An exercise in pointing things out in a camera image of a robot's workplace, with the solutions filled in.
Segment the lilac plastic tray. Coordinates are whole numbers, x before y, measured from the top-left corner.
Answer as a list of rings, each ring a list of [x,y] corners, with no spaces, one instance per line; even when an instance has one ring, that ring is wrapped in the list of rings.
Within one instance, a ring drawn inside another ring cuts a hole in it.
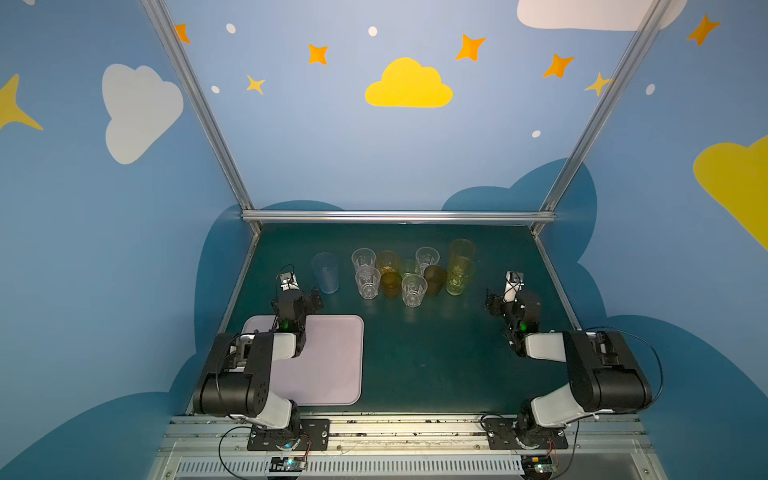
[[[299,406],[350,406],[362,392],[364,321],[310,315],[301,354],[272,364],[270,390]]]

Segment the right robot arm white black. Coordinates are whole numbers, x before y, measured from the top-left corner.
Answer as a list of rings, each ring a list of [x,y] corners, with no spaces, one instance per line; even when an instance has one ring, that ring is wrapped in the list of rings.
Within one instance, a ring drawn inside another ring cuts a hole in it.
[[[524,401],[513,431],[534,449],[553,441],[570,423],[596,414],[631,414],[655,396],[624,335],[616,330],[540,330],[540,297],[533,291],[488,291],[485,306],[505,323],[505,338],[520,357],[563,363],[568,380],[552,392]]]

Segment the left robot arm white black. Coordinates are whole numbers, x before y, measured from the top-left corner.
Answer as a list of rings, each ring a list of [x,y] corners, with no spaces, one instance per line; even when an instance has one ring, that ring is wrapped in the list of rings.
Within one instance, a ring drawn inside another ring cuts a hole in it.
[[[307,317],[323,308],[320,291],[288,289],[272,301],[266,331],[216,336],[193,394],[196,414],[250,425],[256,450],[293,450],[306,436],[297,404],[270,390],[272,364],[298,357],[306,344]]]

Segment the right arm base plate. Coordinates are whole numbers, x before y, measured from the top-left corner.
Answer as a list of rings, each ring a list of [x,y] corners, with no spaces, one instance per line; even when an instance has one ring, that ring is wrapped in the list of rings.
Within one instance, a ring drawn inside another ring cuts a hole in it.
[[[515,418],[483,415],[479,425],[486,434],[491,450],[549,450],[567,449],[569,443],[563,429],[540,428],[522,430]]]

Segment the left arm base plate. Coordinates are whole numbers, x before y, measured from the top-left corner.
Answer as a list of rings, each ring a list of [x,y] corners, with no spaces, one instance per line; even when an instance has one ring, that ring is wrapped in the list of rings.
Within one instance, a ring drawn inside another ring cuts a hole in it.
[[[253,425],[248,451],[326,451],[330,421],[328,419],[294,419],[285,429],[268,429]]]

